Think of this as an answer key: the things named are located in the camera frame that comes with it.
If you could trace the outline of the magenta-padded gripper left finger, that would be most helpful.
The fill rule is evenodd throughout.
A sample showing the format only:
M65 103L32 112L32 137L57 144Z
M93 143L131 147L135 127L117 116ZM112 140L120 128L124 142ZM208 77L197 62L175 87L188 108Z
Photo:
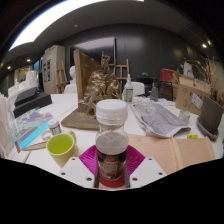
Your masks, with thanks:
M98 188L100 174L96 146L91 146L79 157L71 157L59 176L84 188Z

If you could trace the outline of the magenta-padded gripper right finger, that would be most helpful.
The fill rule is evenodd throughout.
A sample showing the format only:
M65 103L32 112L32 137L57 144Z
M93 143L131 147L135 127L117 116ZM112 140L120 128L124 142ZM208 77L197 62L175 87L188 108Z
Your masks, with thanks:
M153 157L143 156L132 146L127 148L124 175L126 188L140 188L165 176L165 171Z

